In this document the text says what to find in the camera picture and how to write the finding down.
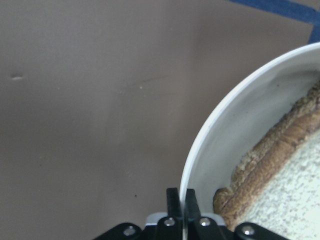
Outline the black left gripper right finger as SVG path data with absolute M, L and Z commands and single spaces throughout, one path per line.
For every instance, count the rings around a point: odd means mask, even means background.
M 194 189 L 188 188 L 185 196 L 185 224 L 188 240 L 206 240 L 208 220 L 201 216 Z

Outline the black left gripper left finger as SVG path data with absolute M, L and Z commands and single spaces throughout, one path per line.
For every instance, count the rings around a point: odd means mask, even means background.
M 183 239 L 183 214 L 178 189 L 168 188 L 166 190 L 167 219 L 166 229 L 169 230 L 170 240 Z

